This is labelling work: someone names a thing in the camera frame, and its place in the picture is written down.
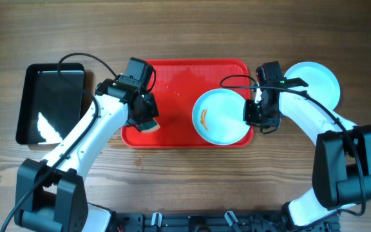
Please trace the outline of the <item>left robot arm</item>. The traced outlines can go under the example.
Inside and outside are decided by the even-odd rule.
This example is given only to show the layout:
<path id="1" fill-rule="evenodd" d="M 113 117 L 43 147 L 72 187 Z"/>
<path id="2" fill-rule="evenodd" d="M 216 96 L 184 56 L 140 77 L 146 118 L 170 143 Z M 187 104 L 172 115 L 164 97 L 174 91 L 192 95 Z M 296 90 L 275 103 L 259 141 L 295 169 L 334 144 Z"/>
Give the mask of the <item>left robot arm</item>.
<path id="1" fill-rule="evenodd" d="M 117 230 L 115 212 L 87 201 L 84 181 L 96 158 L 124 126 L 158 128 L 155 83 L 106 79 L 65 139 L 42 160 L 26 159 L 17 171 L 15 206 L 8 218 L 31 231 Z"/>

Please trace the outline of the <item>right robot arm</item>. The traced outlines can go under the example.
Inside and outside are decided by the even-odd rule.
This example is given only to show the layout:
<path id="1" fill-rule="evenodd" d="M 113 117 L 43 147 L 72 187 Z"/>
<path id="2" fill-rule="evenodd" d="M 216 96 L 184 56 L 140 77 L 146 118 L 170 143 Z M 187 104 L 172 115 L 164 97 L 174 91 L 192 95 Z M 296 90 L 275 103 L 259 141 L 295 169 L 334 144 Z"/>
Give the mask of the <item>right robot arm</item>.
<path id="1" fill-rule="evenodd" d="M 260 101 L 248 100 L 244 120 L 272 133 L 281 116 L 294 121 L 315 145 L 312 187 L 261 218 L 280 231 L 332 229 L 341 213 L 363 215 L 371 200 L 371 125 L 358 126 L 334 112 L 337 83 L 322 78 L 273 75 L 251 88 Z"/>

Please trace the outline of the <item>light blue plate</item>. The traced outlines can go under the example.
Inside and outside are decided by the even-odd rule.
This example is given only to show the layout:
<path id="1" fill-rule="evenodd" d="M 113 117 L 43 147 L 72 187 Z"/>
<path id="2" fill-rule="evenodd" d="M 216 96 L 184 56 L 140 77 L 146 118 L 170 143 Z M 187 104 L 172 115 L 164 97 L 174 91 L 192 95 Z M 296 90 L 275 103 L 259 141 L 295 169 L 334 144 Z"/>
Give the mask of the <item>light blue plate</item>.
<path id="1" fill-rule="evenodd" d="M 243 120 L 245 99 L 235 91 L 218 88 L 202 94 L 193 106 L 191 120 L 197 134 L 210 144 L 228 146 L 249 132 Z"/>
<path id="2" fill-rule="evenodd" d="M 306 61 L 291 66 L 286 72 L 287 79 L 301 78 L 309 86 L 308 94 L 324 105 L 334 110 L 338 105 L 341 88 L 336 76 L 319 63 Z"/>

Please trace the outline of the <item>orange green sponge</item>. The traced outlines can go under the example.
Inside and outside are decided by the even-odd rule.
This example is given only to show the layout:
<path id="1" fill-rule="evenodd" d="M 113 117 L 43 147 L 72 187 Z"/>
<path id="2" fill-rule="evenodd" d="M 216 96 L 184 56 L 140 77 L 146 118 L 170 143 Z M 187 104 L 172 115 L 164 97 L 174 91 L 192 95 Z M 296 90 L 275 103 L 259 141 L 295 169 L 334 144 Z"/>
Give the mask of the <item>orange green sponge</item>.
<path id="1" fill-rule="evenodd" d="M 139 124 L 138 127 L 142 133 L 153 133 L 160 128 L 160 125 L 155 119 L 151 119 Z"/>

